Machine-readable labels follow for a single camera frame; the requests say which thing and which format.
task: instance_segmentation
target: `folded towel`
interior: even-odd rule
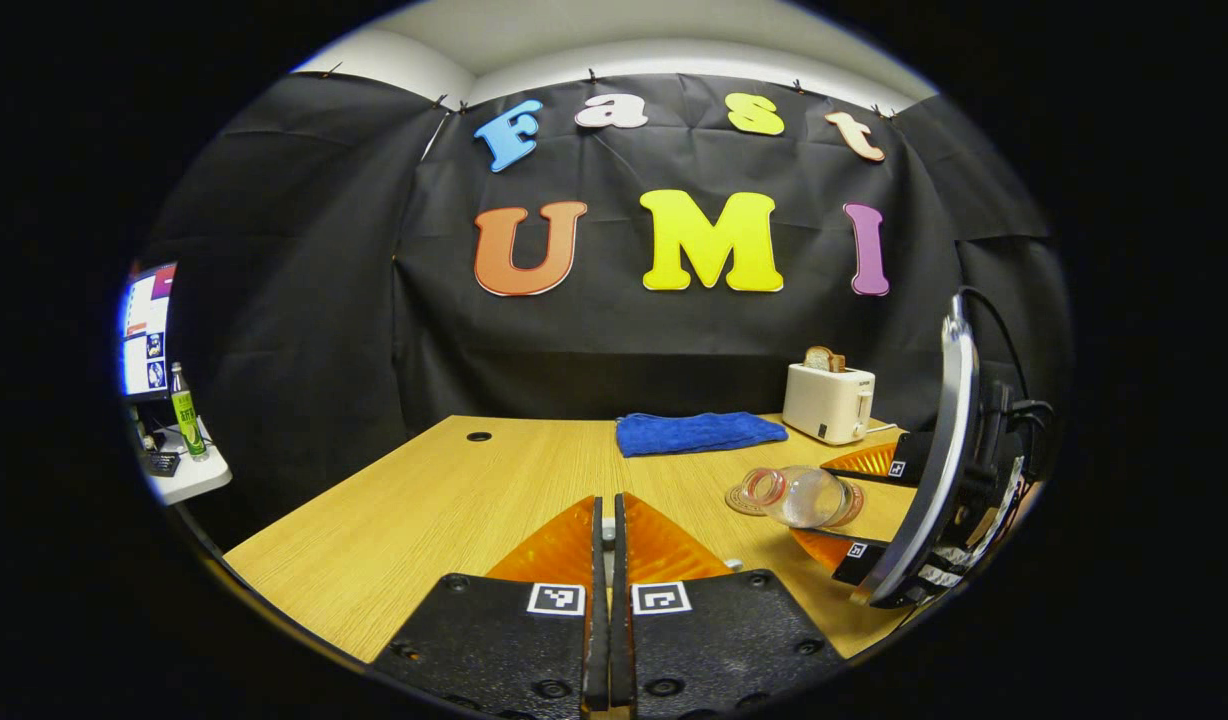
[[[705,413],[693,418],[634,413],[618,419],[614,434],[623,457],[733,450],[787,439],[783,425],[752,413]]]

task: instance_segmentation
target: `clear bottle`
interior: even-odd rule
[[[183,444],[188,446],[188,455],[196,462],[210,460],[210,451],[208,451],[206,441],[201,436],[201,428],[196,424],[192,392],[188,391],[188,381],[183,378],[183,365],[178,362],[169,365],[169,401],[174,404],[174,415],[179,420],[179,432],[183,432]]]
[[[756,468],[743,479],[743,496],[792,528],[841,527],[857,518],[865,500],[855,483],[809,464]]]

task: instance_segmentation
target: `keyboard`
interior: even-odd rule
[[[172,478],[179,468],[178,452],[149,452],[142,456],[142,468],[157,478]]]

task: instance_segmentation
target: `monitor screen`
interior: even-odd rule
[[[169,263],[144,270],[126,288],[120,318],[120,364],[125,397],[130,401],[169,397],[166,319],[174,268]]]

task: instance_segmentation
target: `black fabric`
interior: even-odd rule
[[[171,359],[235,475],[187,503],[222,550],[404,442],[391,252],[445,114],[370,79],[282,77],[167,200],[142,260],[179,262]]]
[[[646,127],[587,129],[573,113],[596,95],[646,100]],[[738,131],[729,92],[761,95],[780,136]],[[535,150],[501,173],[473,136],[524,100],[539,100]],[[871,129],[883,163],[861,158],[824,119],[847,111]],[[734,192],[771,197],[780,292],[722,281],[650,291],[647,190],[690,193],[716,222]],[[473,274],[478,214],[519,206],[515,264],[542,260],[548,202],[586,202],[573,268],[535,296],[500,297]],[[882,211],[890,291],[860,296],[846,202]],[[1071,340],[1057,262],[1043,217],[981,133],[931,100],[894,119],[823,96],[733,77],[604,77],[474,106],[441,128],[419,165],[398,241],[403,311],[398,374],[410,432],[448,414],[616,418],[780,410],[787,365],[830,346],[878,377],[873,414],[927,428],[939,387],[939,319],[958,284],[981,283],[1002,306],[1036,389],[1059,387]],[[727,272],[733,260],[727,263]],[[688,259],[682,268],[693,272]],[[987,315],[985,374],[1012,374]],[[1019,342],[1023,335],[1029,340]]]

